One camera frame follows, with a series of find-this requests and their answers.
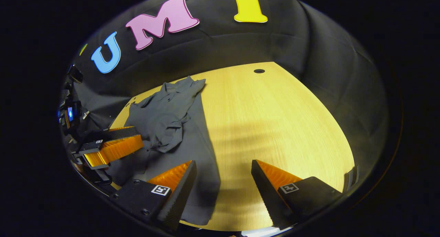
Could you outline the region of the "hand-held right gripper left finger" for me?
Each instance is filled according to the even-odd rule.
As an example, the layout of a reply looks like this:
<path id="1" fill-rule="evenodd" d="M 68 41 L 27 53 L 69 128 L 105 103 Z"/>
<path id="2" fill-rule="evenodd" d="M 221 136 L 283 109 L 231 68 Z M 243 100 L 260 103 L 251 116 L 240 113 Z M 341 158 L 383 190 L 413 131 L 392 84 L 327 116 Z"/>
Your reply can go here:
<path id="1" fill-rule="evenodd" d="M 176 231 L 197 176 L 190 160 L 147 182 L 134 179 L 109 196 L 110 203 L 134 220 L 167 232 Z"/>

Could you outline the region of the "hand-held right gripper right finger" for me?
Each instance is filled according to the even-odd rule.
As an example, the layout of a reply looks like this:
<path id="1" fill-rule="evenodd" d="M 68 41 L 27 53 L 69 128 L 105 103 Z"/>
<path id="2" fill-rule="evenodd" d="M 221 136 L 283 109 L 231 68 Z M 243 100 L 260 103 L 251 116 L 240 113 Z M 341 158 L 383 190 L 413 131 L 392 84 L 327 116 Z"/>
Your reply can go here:
<path id="1" fill-rule="evenodd" d="M 273 227 L 280 230 L 309 220 L 342 196 L 317 177 L 301 179 L 260 160 L 252 160 L 251 174 Z"/>

